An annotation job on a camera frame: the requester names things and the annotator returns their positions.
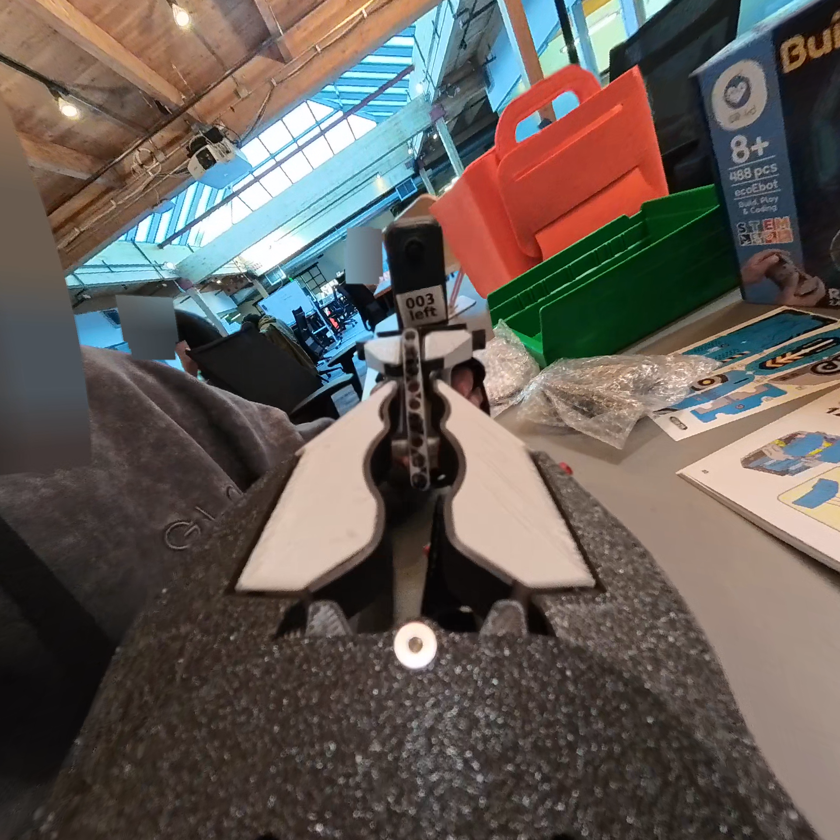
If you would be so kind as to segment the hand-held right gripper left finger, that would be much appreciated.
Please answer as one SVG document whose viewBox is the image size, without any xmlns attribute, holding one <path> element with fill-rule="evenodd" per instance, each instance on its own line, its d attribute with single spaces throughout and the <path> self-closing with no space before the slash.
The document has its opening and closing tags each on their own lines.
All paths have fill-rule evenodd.
<svg viewBox="0 0 840 840">
<path fill-rule="evenodd" d="M 312 595 L 371 556 L 385 525 L 371 462 L 396 393 L 396 383 L 382 384 L 299 451 L 237 593 Z"/>
</svg>

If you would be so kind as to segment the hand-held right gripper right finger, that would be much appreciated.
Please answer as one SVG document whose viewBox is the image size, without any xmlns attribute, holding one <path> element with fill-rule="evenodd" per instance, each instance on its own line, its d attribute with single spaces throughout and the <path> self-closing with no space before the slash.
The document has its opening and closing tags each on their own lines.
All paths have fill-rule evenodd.
<svg viewBox="0 0 840 840">
<path fill-rule="evenodd" d="M 457 460 L 444 503 L 457 551 L 530 592 L 589 589 L 595 578 L 529 448 L 442 381 L 441 431 Z"/>
</svg>

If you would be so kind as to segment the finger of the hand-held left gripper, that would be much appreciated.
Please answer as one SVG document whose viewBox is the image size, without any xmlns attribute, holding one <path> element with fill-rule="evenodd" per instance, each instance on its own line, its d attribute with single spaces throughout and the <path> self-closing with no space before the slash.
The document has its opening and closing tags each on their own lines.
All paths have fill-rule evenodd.
<svg viewBox="0 0 840 840">
<path fill-rule="evenodd" d="M 402 333 L 375 335 L 363 342 L 364 363 L 367 379 L 372 384 L 406 381 L 404 365 L 404 341 Z"/>
<path fill-rule="evenodd" d="M 435 330 L 423 336 L 423 363 L 432 368 L 455 368 L 474 357 L 469 330 Z"/>
</svg>

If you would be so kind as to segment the grey perforated brick beam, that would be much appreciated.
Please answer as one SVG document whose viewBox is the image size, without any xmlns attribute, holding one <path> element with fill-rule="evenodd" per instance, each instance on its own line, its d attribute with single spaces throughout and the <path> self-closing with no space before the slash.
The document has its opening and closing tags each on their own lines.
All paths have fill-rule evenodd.
<svg viewBox="0 0 840 840">
<path fill-rule="evenodd" d="M 409 480 L 415 490 L 430 490 L 432 461 L 428 451 L 421 344 L 416 329 L 405 329 L 402 333 L 402 393 Z"/>
</svg>

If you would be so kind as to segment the grey desk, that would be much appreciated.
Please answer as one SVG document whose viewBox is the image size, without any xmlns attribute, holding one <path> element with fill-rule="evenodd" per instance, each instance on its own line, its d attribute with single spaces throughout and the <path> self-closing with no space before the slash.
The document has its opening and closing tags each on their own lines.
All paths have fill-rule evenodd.
<svg viewBox="0 0 840 840">
<path fill-rule="evenodd" d="M 557 779 L 505 784 L 478 837 L 838 838 L 838 573 L 678 476 L 817 397 L 681 441 L 644 418 L 621 449 L 500 415 L 600 591 L 539 599 L 571 661 L 523 666 L 514 722 L 549 743 L 513 762 Z"/>
</svg>

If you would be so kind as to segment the person's left hand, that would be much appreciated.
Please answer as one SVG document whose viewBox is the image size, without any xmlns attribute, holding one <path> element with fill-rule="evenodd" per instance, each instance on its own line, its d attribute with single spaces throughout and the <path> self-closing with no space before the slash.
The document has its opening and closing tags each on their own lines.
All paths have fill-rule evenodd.
<svg viewBox="0 0 840 840">
<path fill-rule="evenodd" d="M 486 371 L 477 359 L 457 364 L 450 374 L 450 385 L 473 406 L 490 415 L 490 404 L 485 387 Z"/>
</svg>

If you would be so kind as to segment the crumpled clear plastic bag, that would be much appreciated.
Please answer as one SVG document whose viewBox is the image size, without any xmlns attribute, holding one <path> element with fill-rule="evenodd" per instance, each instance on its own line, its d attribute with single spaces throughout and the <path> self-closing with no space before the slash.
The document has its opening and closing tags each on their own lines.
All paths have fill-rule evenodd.
<svg viewBox="0 0 840 840">
<path fill-rule="evenodd" d="M 621 449 L 641 418 L 679 403 L 720 367 L 717 360 L 683 353 L 557 360 L 524 389 L 519 417 Z"/>
<path fill-rule="evenodd" d="M 484 390 L 492 418 L 521 403 L 531 381 L 540 373 L 536 360 L 504 320 L 493 329 L 483 350 L 474 353 L 485 371 Z"/>
</svg>

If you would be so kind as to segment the black office chair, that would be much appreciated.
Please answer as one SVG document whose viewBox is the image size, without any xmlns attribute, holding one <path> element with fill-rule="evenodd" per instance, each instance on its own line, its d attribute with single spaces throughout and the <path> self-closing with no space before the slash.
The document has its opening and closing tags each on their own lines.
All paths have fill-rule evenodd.
<svg viewBox="0 0 840 840">
<path fill-rule="evenodd" d="M 185 354 L 211 384 L 252 403 L 278 408 L 295 424 L 338 419 L 333 396 L 347 386 L 357 396 L 362 394 L 351 364 L 344 366 L 340 377 L 324 382 L 317 371 L 305 368 L 251 324 Z"/>
</svg>

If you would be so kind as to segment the orange felt bag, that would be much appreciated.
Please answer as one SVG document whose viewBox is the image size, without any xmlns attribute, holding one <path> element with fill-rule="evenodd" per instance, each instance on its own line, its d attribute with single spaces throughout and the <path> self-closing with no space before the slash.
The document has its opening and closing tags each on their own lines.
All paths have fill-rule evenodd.
<svg viewBox="0 0 840 840">
<path fill-rule="evenodd" d="M 432 213 L 473 288 L 509 281 L 669 194 L 644 77 L 569 65 L 514 98 Z"/>
</svg>

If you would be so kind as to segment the green plastic bin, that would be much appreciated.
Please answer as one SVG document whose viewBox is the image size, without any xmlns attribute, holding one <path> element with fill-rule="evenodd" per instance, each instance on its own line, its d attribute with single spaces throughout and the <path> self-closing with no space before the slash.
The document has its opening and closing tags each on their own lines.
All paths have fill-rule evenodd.
<svg viewBox="0 0 840 840">
<path fill-rule="evenodd" d="M 609 355 L 725 296 L 739 268 L 718 189 L 645 202 L 487 296 L 544 367 Z"/>
</svg>

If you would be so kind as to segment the white ceiling device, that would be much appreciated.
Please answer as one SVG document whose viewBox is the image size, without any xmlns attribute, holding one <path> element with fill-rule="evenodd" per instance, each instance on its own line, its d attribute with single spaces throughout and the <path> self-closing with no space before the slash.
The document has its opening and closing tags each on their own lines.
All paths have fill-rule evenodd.
<svg viewBox="0 0 840 840">
<path fill-rule="evenodd" d="M 187 171 L 197 182 L 213 168 L 232 162 L 236 156 L 236 149 L 230 139 L 215 125 L 194 134 L 186 149 Z"/>
</svg>

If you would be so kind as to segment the building instruction booklet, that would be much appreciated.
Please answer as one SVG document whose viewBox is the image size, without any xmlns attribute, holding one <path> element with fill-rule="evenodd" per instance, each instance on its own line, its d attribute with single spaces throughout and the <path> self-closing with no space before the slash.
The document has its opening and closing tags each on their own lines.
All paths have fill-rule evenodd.
<svg viewBox="0 0 840 840">
<path fill-rule="evenodd" d="M 678 476 L 839 571 L 838 389 L 688 465 Z"/>
</svg>

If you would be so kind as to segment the blue sticker sheet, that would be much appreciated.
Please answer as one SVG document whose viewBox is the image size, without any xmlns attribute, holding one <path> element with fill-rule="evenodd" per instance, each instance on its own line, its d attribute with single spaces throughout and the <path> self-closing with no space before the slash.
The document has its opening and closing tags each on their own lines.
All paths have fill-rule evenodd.
<svg viewBox="0 0 840 840">
<path fill-rule="evenodd" d="M 774 309 L 679 352 L 718 366 L 650 414 L 677 441 L 839 383 L 838 317 L 804 309 Z"/>
</svg>

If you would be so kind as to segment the black monitor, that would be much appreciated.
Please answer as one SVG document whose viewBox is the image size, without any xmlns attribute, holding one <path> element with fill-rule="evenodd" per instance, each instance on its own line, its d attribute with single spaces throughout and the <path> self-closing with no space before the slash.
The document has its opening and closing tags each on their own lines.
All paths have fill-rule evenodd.
<svg viewBox="0 0 840 840">
<path fill-rule="evenodd" d="M 632 67 L 643 76 L 670 193 L 715 181 L 692 73 L 731 43 L 740 1 L 675 1 L 610 51 L 613 81 Z"/>
</svg>

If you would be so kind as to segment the blue black toy box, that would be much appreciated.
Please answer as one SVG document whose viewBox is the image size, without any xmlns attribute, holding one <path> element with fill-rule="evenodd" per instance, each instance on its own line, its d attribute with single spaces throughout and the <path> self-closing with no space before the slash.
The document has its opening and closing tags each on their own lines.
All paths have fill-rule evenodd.
<svg viewBox="0 0 840 840">
<path fill-rule="evenodd" d="M 839 2 L 781 9 L 691 75 L 742 298 L 839 306 Z"/>
</svg>

